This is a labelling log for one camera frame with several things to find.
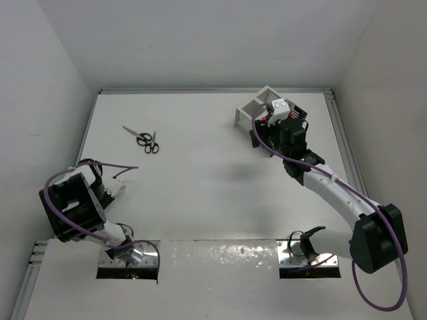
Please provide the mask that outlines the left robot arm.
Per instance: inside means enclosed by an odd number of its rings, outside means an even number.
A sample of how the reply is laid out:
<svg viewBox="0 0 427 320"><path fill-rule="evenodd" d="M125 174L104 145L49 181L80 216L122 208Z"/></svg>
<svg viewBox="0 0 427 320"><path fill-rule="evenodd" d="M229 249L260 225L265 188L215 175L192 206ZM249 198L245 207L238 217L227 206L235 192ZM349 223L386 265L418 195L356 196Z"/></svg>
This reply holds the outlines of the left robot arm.
<svg viewBox="0 0 427 320"><path fill-rule="evenodd" d="M133 231L111 223L105 210L126 186L116 176L103 177L103 167L91 158L81 160L55 183L39 191L39 198L58 240L88 240L100 244L110 259L129 262Z"/></svg>

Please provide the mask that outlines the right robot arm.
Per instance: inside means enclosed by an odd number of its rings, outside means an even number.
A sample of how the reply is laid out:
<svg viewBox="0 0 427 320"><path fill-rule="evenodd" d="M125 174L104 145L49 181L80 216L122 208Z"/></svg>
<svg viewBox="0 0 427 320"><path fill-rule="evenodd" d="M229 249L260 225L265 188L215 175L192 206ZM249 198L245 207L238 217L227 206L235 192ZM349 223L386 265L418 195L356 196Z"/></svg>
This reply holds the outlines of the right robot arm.
<svg viewBox="0 0 427 320"><path fill-rule="evenodd" d="M323 199L350 227L350 232L343 235L331 233L325 226L302 232L299 254L306 259L320 253L345 257L368 274L395 260L403 261L408 242L399 208L391 203L381 205L341 180L322 157L308 148L304 116L275 123L270 120L270 116L252 120L253 147L263 147L281 158L286 173Z"/></svg>

